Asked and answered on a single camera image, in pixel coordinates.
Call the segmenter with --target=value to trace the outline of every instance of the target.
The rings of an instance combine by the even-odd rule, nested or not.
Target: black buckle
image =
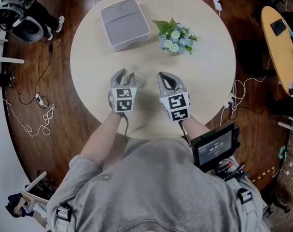
[[[72,208],[67,203],[60,205],[56,209],[56,216],[59,219],[62,219],[64,221],[70,222],[70,220],[71,220],[71,214],[72,214]]]
[[[252,194],[245,188],[240,188],[237,192],[238,198],[241,200],[241,204],[245,204],[248,201],[252,200]]]

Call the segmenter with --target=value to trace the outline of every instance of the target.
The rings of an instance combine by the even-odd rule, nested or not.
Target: flower pot
[[[181,54],[180,52],[175,52],[175,53],[174,53],[174,52],[171,52],[171,51],[169,51],[169,50],[168,50],[168,52],[169,52],[169,54],[172,55],[172,56]]]

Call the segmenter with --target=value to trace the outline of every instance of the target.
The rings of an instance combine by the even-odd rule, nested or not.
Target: hand
[[[16,215],[20,215],[22,213],[21,211],[21,208],[19,206],[16,206],[14,209],[13,209],[13,212],[14,214]]]

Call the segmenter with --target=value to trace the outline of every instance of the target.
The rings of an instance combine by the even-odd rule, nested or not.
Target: white container
[[[151,38],[151,30],[136,0],[124,0],[100,11],[111,47],[121,51]]]

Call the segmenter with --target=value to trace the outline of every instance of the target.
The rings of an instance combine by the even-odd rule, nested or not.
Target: digital display
[[[216,158],[232,147],[232,131],[198,148],[200,165]]]

